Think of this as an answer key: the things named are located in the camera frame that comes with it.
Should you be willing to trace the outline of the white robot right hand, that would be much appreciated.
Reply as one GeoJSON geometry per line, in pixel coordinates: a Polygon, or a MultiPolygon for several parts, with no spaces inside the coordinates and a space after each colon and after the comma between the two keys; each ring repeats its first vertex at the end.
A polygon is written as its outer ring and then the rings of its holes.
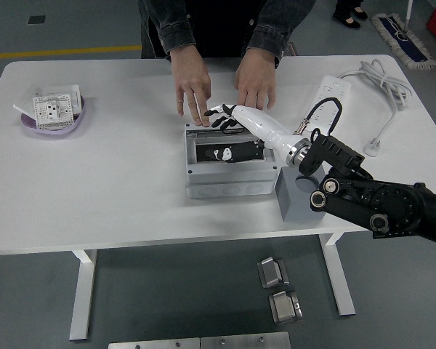
{"type": "Polygon", "coordinates": [[[259,138],[266,148],[274,150],[289,167],[297,167],[310,149],[310,141],[302,135],[293,135],[279,121],[256,108],[242,105],[218,105],[204,113],[225,113],[259,138]]]}

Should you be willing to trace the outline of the person's right hand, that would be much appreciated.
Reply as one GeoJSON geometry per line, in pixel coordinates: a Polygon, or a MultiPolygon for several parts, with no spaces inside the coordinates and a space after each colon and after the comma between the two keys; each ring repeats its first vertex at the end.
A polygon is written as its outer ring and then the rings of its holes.
{"type": "Polygon", "coordinates": [[[188,108],[196,126],[209,127],[207,101],[211,97],[211,79],[203,64],[191,66],[188,64],[173,65],[176,106],[179,116],[184,116],[188,108]]]}

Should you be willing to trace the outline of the person's left hand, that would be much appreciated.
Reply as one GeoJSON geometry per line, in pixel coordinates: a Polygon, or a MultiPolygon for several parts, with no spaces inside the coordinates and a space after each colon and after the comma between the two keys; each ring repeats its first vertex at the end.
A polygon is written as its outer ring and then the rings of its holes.
{"type": "Polygon", "coordinates": [[[274,63],[242,60],[235,74],[238,105],[259,110],[271,109],[276,102],[274,63]]]}

